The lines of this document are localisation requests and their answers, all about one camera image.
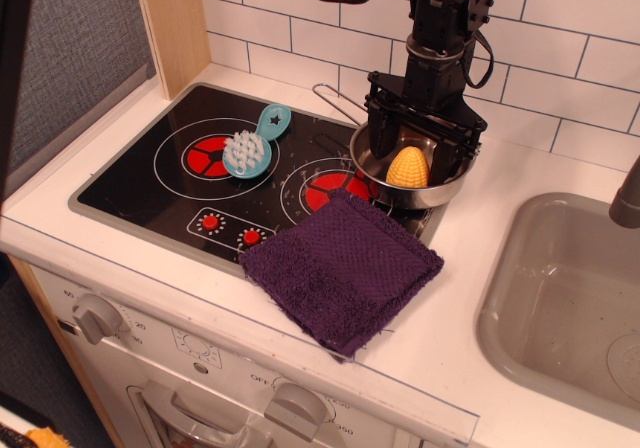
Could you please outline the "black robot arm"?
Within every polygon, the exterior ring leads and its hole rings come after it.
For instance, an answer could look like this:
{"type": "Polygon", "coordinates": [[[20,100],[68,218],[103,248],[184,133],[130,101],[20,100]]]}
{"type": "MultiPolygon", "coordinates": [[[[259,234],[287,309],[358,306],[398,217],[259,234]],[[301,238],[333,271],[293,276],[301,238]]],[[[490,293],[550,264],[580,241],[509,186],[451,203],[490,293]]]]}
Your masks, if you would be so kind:
{"type": "Polygon", "coordinates": [[[492,0],[410,0],[413,21],[407,38],[404,75],[372,72],[366,97],[369,144],[375,158],[388,155],[402,129],[436,144],[430,182],[444,183],[475,157],[485,120],[464,101],[466,88],[478,89],[490,78],[472,81],[477,45],[486,46],[480,28],[489,20],[492,0]]]}

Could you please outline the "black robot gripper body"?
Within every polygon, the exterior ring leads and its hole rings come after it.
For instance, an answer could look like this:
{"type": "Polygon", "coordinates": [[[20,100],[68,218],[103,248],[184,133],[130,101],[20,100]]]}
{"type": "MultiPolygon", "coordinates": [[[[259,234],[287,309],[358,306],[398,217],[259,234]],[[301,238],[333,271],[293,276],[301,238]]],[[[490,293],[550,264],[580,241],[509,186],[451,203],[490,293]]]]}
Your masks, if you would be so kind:
{"type": "Polygon", "coordinates": [[[403,76],[369,73],[367,112],[372,105],[396,108],[400,125],[465,144],[475,151],[487,123],[466,104],[463,93],[467,87],[484,86],[488,79],[484,77],[478,83],[471,80],[472,59],[469,50],[455,59],[425,59],[411,53],[403,76]]]}

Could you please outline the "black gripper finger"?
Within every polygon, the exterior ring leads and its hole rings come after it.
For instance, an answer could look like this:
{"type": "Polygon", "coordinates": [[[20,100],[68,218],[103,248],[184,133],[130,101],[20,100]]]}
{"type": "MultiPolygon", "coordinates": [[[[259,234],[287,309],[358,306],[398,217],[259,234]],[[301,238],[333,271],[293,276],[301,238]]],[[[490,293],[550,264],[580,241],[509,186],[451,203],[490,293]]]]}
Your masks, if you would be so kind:
{"type": "Polygon", "coordinates": [[[400,118],[396,108],[372,105],[368,112],[369,143],[376,159],[382,159],[395,148],[400,118]]]}
{"type": "Polygon", "coordinates": [[[464,162],[472,159],[473,151],[465,144],[445,139],[437,141],[433,151],[429,185],[444,184],[449,178],[456,176],[464,162]]]}

